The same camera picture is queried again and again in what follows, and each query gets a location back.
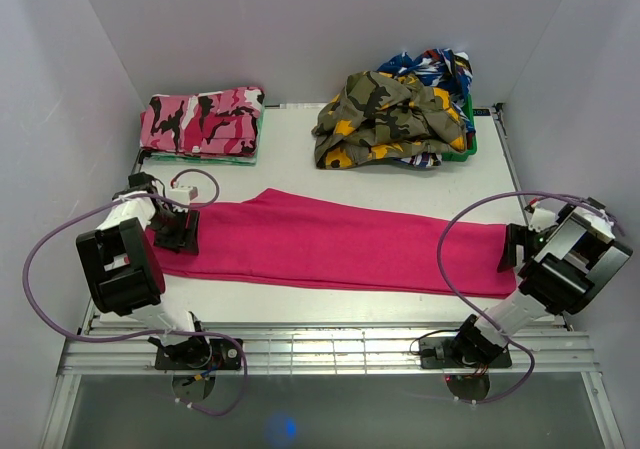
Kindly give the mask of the magenta pink trousers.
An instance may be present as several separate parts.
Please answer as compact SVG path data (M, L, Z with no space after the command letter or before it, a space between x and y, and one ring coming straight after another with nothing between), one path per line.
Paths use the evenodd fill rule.
M311 289L505 298L514 272L498 273L505 225L352 207L275 189L201 210L199 254L155 255L168 275Z

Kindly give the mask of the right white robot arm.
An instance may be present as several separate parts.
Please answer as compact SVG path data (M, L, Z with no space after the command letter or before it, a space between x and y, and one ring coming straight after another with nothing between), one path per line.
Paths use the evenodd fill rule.
M518 270L518 288L484 316L469 316L450 343L464 366L493 365L506 355L507 339L537 319L581 312L633 254L593 198L575 199L557 213L532 202L527 211L527 225L506 226L497 266L499 273Z

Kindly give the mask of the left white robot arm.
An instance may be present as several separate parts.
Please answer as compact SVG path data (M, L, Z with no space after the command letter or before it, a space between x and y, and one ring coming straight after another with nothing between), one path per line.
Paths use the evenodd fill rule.
M147 173L128 178L113 196L114 206L96 229L76 238L76 248L91 298L100 312L130 316L160 333L149 342L171 361L190 368L205 366L212 345L197 333L195 315L166 301L166 285L157 249L196 255L200 213L189 205L193 186L157 187Z

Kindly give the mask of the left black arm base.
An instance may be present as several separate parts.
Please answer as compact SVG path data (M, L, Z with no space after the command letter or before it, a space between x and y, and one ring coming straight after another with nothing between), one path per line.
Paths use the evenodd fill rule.
M172 390L188 402L202 402L213 392L216 375L242 367L235 345L221 338L190 337L173 345L150 341L157 347L153 368L172 374Z

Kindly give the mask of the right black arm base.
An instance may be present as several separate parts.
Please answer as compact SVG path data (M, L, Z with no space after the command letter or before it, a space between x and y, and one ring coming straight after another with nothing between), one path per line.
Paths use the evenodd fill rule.
M471 402L485 400L490 391L490 369L509 369L512 359L507 349L495 359L489 360L475 349L461 349L453 336L433 331L414 339L409 353L419 359L424 370L439 369L445 372L445 383L451 394Z

